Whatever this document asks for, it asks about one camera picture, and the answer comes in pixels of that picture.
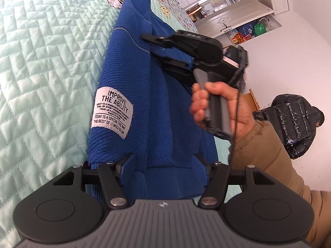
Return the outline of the person's right hand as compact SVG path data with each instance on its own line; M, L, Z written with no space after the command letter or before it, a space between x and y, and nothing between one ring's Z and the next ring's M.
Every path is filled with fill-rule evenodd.
M223 82L207 82L204 88L197 83L192 86L190 113L200 128L206 129L205 114L210 95L219 95L227 100L231 130L236 140L252 130L255 120L247 102L241 99L239 90Z

